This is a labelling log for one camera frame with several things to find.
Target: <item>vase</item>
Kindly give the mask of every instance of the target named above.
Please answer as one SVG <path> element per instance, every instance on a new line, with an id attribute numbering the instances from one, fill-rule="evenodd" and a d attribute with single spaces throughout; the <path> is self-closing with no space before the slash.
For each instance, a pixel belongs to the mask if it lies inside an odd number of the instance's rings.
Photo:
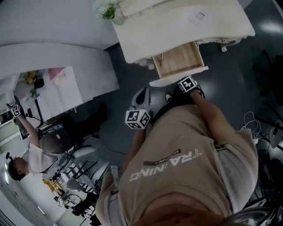
<path id="1" fill-rule="evenodd" d="M 124 24 L 124 18 L 121 16 L 115 16 L 113 19 L 111 19 L 111 21 L 119 26 Z"/>

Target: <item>gray floor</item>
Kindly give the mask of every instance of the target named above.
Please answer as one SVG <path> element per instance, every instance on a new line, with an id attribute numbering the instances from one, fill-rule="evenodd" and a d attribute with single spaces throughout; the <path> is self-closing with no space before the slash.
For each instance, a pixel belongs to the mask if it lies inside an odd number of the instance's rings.
<path id="1" fill-rule="evenodd" d="M 246 112 L 253 111 L 262 115 L 265 101 L 275 103 L 272 94 L 267 98 L 260 96 L 260 87 L 265 81 L 256 80 L 252 68 L 254 64 L 265 67 L 266 61 L 260 56 L 263 49 L 272 57 L 283 53 L 283 19 L 272 0 L 254 0 L 245 11 L 254 26 L 256 36 L 243 40 L 237 46 L 228 47 L 226 53 L 220 51 L 218 44 L 201 45 L 200 52 L 209 70 L 195 75 L 206 98 L 221 108 L 235 129 L 244 125 L 243 116 Z M 112 49 L 110 56 L 120 90 L 94 98 L 80 106 L 78 113 L 72 116 L 76 121 L 84 119 L 97 110 L 100 102 L 105 102 L 109 116 L 108 121 L 101 126 L 99 135 L 109 148 L 127 153 L 134 132 L 124 123 L 125 112 L 133 95 L 148 86 L 150 81 L 156 80 L 158 75 L 155 70 L 149 71 L 136 64 L 127 64 L 120 46 Z M 172 89 L 173 86 L 170 86 L 162 90 Z M 153 89 L 152 103 L 155 109 L 165 104 L 159 89 Z M 268 128 L 263 126 L 263 133 L 266 133 L 266 130 Z M 125 155 L 109 151 L 100 140 L 94 138 L 88 139 L 86 143 L 99 148 L 98 153 L 102 159 L 110 161 L 111 164 L 122 165 Z"/>

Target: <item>backpack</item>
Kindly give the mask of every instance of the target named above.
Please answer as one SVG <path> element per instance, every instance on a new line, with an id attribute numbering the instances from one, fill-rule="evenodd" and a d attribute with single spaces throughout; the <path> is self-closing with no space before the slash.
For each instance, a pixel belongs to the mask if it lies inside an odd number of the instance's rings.
<path id="1" fill-rule="evenodd" d="M 107 225 L 110 226 L 127 226 L 119 195 L 119 174 L 117 166 L 111 166 L 111 174 L 113 177 L 114 190 L 104 199 L 104 220 L 107 222 Z"/>

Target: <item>paper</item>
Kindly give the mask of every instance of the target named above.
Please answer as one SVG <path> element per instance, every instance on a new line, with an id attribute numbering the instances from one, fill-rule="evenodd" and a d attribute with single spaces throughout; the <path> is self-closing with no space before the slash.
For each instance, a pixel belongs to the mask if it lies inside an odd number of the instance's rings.
<path id="1" fill-rule="evenodd" d="M 207 14 L 204 11 L 193 12 L 189 20 L 192 21 L 195 25 L 200 26 L 207 19 Z"/>

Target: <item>light fixture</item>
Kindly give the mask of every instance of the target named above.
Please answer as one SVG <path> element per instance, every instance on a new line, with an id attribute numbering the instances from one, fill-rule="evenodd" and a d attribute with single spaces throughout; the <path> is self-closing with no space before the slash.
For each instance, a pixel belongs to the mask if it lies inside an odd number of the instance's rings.
<path id="1" fill-rule="evenodd" d="M 5 172 L 5 181 L 6 181 L 7 184 L 9 184 L 9 177 L 8 177 L 8 175 L 6 174 L 6 172 Z"/>
<path id="2" fill-rule="evenodd" d="M 45 213 L 41 210 L 41 208 L 39 208 L 39 206 L 37 206 L 37 208 L 45 215 Z"/>

